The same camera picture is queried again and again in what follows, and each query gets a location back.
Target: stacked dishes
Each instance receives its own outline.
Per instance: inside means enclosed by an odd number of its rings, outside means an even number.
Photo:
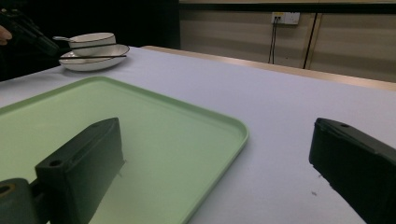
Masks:
[[[72,51],[61,56],[59,63],[74,71],[94,71],[122,62],[129,47],[117,44],[111,33],[77,35],[69,40]]]

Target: human hand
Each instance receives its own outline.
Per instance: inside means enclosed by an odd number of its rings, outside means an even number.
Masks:
[[[12,38],[12,34],[0,25],[0,45],[6,45],[7,41]]]

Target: robotic arm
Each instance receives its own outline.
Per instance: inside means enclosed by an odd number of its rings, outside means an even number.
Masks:
[[[59,46],[45,37],[31,19],[17,10],[25,4],[26,0],[0,0],[0,24],[12,33],[16,42],[23,40],[49,56],[56,55]]]

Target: tabletop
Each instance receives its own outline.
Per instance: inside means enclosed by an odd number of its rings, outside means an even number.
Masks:
[[[240,119],[250,136],[189,223],[364,223],[308,161],[314,122],[342,121],[396,147],[394,84],[233,62],[131,48],[104,70],[59,66],[0,82],[0,106],[103,76],[208,108]]]

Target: white plate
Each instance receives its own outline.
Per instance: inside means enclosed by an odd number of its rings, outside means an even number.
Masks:
[[[113,46],[113,50],[111,50],[108,55],[120,56],[126,54],[128,51],[128,46],[115,45]],[[77,57],[77,55],[75,55],[73,51],[70,51],[62,55],[62,57]],[[73,71],[95,71],[116,65],[117,63],[122,62],[124,59],[125,57],[101,59],[62,59],[59,60],[59,63],[65,68]]]

